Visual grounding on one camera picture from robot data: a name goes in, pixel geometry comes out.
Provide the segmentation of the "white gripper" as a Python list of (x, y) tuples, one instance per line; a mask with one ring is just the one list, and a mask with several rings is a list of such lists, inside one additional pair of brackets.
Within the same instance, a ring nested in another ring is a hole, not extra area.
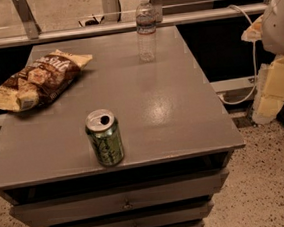
[(259, 69), (252, 120), (268, 124), (284, 106), (284, 0), (271, 0), (263, 16), (259, 16), (241, 36), (243, 41), (262, 40), (263, 48), (276, 55), (271, 64)]

